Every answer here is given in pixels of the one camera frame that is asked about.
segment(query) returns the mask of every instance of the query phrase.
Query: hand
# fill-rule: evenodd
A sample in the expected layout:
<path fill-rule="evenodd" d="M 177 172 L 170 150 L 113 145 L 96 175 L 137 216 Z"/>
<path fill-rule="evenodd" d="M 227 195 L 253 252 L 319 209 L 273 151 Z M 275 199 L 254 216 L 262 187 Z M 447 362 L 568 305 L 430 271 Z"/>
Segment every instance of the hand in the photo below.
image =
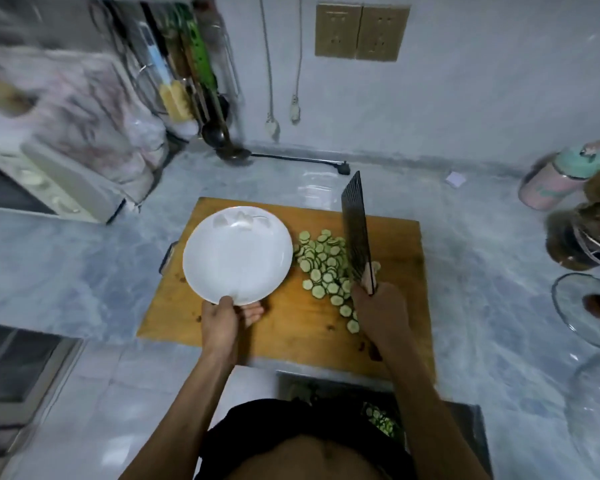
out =
<path fill-rule="evenodd" d="M 218 305 L 202 303 L 202 352 L 237 361 L 240 331 L 262 317 L 264 308 L 259 301 L 245 306 L 233 306 L 229 296 L 220 298 Z"/>
<path fill-rule="evenodd" d="M 407 302 L 398 288 L 390 283 L 379 283 L 375 295 L 369 296 L 354 282 L 351 297 L 360 327 L 383 357 L 395 355 L 411 343 Z"/>

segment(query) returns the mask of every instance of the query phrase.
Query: gray marble surface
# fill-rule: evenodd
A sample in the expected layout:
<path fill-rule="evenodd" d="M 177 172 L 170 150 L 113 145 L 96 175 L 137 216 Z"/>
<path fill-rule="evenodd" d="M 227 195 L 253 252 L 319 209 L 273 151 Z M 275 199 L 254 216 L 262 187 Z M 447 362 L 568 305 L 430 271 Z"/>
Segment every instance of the gray marble surface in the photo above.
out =
<path fill-rule="evenodd" d="M 496 478 L 590 478 L 567 434 L 564 393 L 600 351 L 553 309 L 552 282 L 567 271 L 547 256 L 546 216 L 518 201 L 519 180 L 469 172 L 454 189 L 442 169 L 352 169 L 362 172 L 368 214 L 421 224 L 437 387 L 447 399 L 483 407 Z M 255 159 L 232 168 L 208 153 L 183 153 L 139 214 L 125 210 L 108 226 L 0 211 L 0 324 L 132 342 L 164 252 L 200 196 L 339 210 L 347 181 L 319 164 Z M 254 364 L 365 383 L 294 364 Z"/>

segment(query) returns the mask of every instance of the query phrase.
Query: power cord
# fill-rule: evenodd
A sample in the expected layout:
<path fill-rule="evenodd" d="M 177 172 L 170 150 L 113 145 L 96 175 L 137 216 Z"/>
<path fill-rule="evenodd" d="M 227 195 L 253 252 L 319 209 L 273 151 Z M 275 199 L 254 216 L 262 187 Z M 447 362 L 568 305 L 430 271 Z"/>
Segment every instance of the power cord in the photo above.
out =
<path fill-rule="evenodd" d="M 267 54 L 267 76 L 269 77 L 269 112 L 267 113 L 267 122 L 264 124 L 264 128 L 269 133 L 269 136 L 274 141 L 278 140 L 280 135 L 280 125 L 273 117 L 273 77 L 271 75 L 271 56 L 269 55 L 269 39 L 267 37 L 267 23 L 264 16 L 264 3 L 260 1 L 260 14 L 262 15 L 262 31 L 264 33 L 264 48 Z"/>
<path fill-rule="evenodd" d="M 291 122 L 295 125 L 300 122 L 300 104 L 298 103 L 298 90 L 300 88 L 300 69 L 302 67 L 302 0 L 298 0 L 298 15 L 300 22 L 300 55 L 298 56 L 298 71 L 296 73 L 296 90 L 294 92 L 294 95 L 291 96 L 291 108 L 289 112 Z"/>

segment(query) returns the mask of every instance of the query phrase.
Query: electrical outlet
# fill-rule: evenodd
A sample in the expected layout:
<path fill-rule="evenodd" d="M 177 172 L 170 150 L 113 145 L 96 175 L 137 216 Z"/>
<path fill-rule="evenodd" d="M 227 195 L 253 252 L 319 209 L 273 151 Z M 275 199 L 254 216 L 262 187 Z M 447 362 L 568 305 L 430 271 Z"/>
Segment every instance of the electrical outlet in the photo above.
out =
<path fill-rule="evenodd" d="M 365 6 L 360 20 L 357 59 L 395 62 L 400 53 L 409 7 Z"/>
<path fill-rule="evenodd" d="M 355 58 L 361 14 L 360 5 L 318 3 L 315 8 L 315 55 Z"/>

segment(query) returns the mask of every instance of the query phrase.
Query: white plate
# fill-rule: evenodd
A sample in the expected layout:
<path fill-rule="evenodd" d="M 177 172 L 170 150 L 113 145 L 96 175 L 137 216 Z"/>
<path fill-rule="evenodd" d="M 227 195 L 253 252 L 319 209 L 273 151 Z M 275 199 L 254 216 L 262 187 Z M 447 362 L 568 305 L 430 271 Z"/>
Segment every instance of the white plate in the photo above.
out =
<path fill-rule="evenodd" d="M 200 222 L 184 247 L 184 276 L 200 297 L 218 303 L 229 295 L 247 305 L 270 295 L 293 259 L 289 231 L 257 207 L 231 207 Z"/>

